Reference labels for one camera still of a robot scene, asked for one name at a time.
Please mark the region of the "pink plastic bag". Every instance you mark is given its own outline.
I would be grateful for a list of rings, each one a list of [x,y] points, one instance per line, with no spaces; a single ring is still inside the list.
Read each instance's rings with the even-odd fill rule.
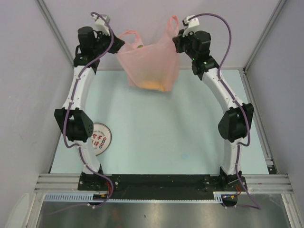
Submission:
[[[119,36],[134,35],[133,42],[125,42],[116,57],[127,73],[128,85],[146,90],[169,92],[179,75],[180,59],[173,38],[179,32],[178,17],[169,18],[158,42],[144,45],[135,30],[126,30]]]

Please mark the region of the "round printed plate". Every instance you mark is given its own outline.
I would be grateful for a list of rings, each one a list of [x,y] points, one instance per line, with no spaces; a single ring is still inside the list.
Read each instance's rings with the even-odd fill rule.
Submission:
[[[94,123],[91,142],[96,156],[104,153],[111,144],[111,130],[103,123]]]

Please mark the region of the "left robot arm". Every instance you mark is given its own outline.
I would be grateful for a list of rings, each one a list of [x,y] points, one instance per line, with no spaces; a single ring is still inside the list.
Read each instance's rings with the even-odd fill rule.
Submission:
[[[109,187],[110,181],[103,175],[91,143],[94,124],[85,113],[90,84],[96,75],[100,58],[106,53],[116,54],[124,45],[108,26],[98,29],[85,26],[78,29],[79,45],[73,61],[74,76],[62,108],[54,111],[54,117],[62,132],[67,148],[75,148],[83,165],[78,190],[99,191]]]

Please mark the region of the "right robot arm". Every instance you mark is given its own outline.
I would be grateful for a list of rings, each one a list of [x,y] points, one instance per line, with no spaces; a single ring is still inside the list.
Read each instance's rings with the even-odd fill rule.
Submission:
[[[223,190],[231,190],[241,177],[240,146],[249,145],[244,140],[250,139],[253,105],[243,103],[223,77],[219,64],[210,55],[209,33],[197,31],[185,34],[185,30],[181,29],[172,40],[177,53],[185,53],[192,60],[193,74],[208,86],[222,108],[218,131],[224,139],[224,159],[216,184]]]

